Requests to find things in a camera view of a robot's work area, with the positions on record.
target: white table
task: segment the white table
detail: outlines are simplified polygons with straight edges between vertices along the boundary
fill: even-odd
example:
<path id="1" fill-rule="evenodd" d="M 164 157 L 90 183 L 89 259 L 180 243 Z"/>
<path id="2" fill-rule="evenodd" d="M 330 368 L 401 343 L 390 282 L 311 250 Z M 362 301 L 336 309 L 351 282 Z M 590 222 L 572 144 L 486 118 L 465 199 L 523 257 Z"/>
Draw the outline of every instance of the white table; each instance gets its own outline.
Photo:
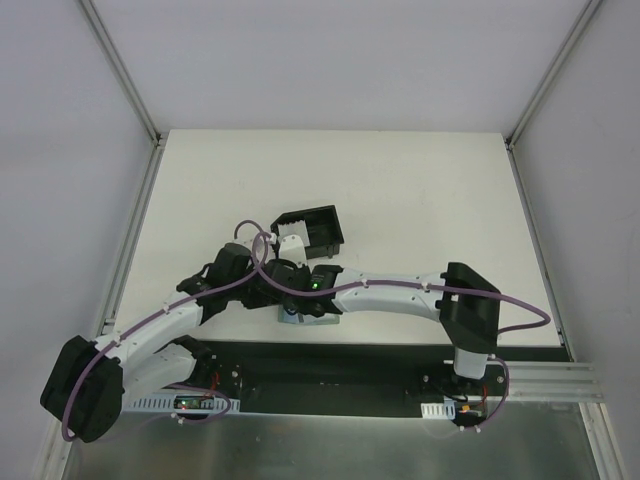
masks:
<path id="1" fill-rule="evenodd" d="M 265 228 L 283 212 L 335 204 L 345 244 L 333 260 L 370 272 L 445 271 L 469 264 L 502 292 L 550 311 L 511 166 L 498 134 L 332 131 L 171 132 L 153 187 L 116 328 L 162 305 L 215 258 L 234 226 Z M 254 234 L 251 227 L 242 231 Z M 277 322 L 275 307 L 230 305 L 201 339 L 449 343 L 442 327 L 361 312 L 340 325 Z M 536 320 L 510 305 L 500 325 Z M 502 345 L 558 345 L 555 326 L 503 335 Z"/>

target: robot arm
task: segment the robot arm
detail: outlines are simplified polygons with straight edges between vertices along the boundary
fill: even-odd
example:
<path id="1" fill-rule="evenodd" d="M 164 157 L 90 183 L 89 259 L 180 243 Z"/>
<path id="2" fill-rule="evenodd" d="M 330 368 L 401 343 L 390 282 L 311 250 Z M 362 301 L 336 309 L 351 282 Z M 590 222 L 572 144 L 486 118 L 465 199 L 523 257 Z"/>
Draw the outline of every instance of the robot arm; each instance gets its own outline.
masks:
<path id="1" fill-rule="evenodd" d="M 229 301 L 240 301 L 248 309 L 282 305 L 287 311 L 316 317 L 325 313 L 384 311 L 428 318 L 444 326 L 456 347 L 454 370 L 468 378 L 482 378 L 487 355 L 496 348 L 497 300 L 464 295 L 456 300 L 446 292 L 426 288 L 427 284 L 446 284 L 497 292 L 464 264 L 450 263 L 443 274 L 389 276 L 336 265 L 318 265 L 310 271 L 306 265 L 274 259 L 264 265 L 262 274 L 271 283 L 260 275 L 251 276 L 253 269 L 251 252 L 242 245 L 229 243 L 213 263 L 180 282 L 163 311 L 154 314 L 157 318 L 144 328 L 125 339 L 120 338 L 122 332 L 119 331 L 93 342 L 81 337 L 71 339 L 63 347 L 42 393 L 42 406 L 62 420 L 80 374 L 111 342 L 116 346 L 86 377 L 72 406 L 69 427 L 85 442 L 102 436 L 115 423 L 122 405 L 166 385 L 193 379 L 194 375 L 211 378 L 215 370 L 208 370 L 206 366 L 204 372 L 194 371 L 196 360 L 203 356 L 208 356 L 208 361 L 202 362 L 204 365 L 214 364 L 211 352 L 184 335 L 223 311 Z M 237 286 L 209 294 L 216 287 L 231 284 Z M 296 292 L 314 293 L 299 296 Z M 194 296 L 195 301 L 187 301 Z"/>

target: white wall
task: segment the white wall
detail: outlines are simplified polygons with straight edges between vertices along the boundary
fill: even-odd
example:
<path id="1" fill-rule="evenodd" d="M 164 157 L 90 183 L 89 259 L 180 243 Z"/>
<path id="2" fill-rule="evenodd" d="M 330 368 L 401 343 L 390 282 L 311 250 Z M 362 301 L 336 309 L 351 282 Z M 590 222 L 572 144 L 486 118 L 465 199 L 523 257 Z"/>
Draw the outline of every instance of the white wall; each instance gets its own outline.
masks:
<path id="1" fill-rule="evenodd" d="M 640 478 L 640 2 L 605 2 L 517 145 L 576 351 Z"/>
<path id="2" fill-rule="evenodd" d="M 171 128 L 513 128 L 586 0 L 96 0 Z"/>
<path id="3" fill-rule="evenodd" d="M 75 2 L 0 2 L 0 64 L 0 477 L 25 480 L 40 393 L 91 333 L 150 144 Z"/>

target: metal frame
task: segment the metal frame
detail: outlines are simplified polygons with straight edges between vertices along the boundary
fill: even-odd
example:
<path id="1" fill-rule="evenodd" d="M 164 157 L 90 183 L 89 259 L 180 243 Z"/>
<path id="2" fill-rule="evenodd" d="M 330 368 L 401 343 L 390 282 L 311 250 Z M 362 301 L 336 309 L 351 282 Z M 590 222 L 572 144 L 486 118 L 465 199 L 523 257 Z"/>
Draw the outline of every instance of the metal frame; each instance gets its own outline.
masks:
<path id="1" fill-rule="evenodd" d="M 94 332 L 99 334 L 105 328 L 105 322 L 107 322 L 106 328 L 109 328 L 109 320 L 113 319 L 117 313 L 135 245 L 142 227 L 144 214 L 151 196 L 155 176 L 160 165 L 164 149 L 164 139 L 131 79 L 93 0 L 75 1 L 79 5 L 82 14 L 95 35 L 98 45 L 103 51 L 106 61 L 112 68 L 124 95 L 130 102 L 147 135 L 154 143 L 153 154 L 138 191 L 130 224 L 122 243 L 112 280 L 108 291 L 105 292 L 105 298 L 100 308 L 99 317 L 97 318 Z M 523 203 L 523 210 L 531 232 L 536 256 L 541 271 L 543 272 L 545 288 L 550 299 L 554 317 L 560 322 L 560 333 L 564 338 L 566 347 L 569 347 L 569 339 L 563 333 L 564 330 L 560 321 L 557 302 L 549 281 L 548 270 L 540 247 L 538 232 L 526 194 L 526 188 L 518 172 L 517 162 L 513 155 L 513 147 L 529 125 L 535 112 L 546 98 L 547 93 L 553 87 L 563 66 L 566 64 L 603 3 L 604 0 L 588 0 L 586 2 L 559 51 L 538 84 L 533 96 L 527 103 L 522 115 L 518 119 L 513 133 L 509 135 L 506 141 L 507 151 L 514 171 L 514 178 Z M 580 403 L 585 427 L 601 477 L 603 479 L 626 478 L 619 450 L 610 427 L 606 405 L 603 403 L 602 392 L 600 391 L 593 368 L 590 365 L 555 362 L 509 362 L 509 365 L 512 377 L 510 389 L 511 401 L 566 401 Z M 57 480 L 61 478 L 69 450 L 70 444 L 62 441 L 59 435 L 59 423 L 52 421 L 47 434 L 42 461 L 36 468 L 38 478 L 47 480 Z"/>

